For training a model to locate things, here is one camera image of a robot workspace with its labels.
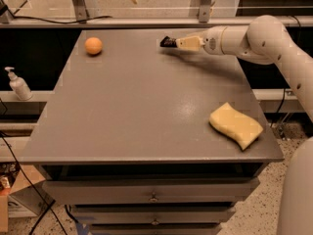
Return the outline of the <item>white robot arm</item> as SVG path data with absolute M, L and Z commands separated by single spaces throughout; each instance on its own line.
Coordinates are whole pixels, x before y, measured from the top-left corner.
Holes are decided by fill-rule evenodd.
M 175 40 L 180 49 L 234 55 L 255 64 L 274 64 L 313 120 L 313 60 L 275 17 L 244 26 L 214 26 Z M 313 138 L 293 153 L 286 172 L 277 235 L 313 235 Z

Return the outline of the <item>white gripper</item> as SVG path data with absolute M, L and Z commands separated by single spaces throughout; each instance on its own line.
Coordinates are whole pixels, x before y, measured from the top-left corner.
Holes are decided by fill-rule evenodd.
M 223 55 L 222 35 L 225 26 L 214 26 L 204 31 L 191 33 L 188 37 L 175 40 L 179 49 L 199 51 L 201 48 L 210 55 Z

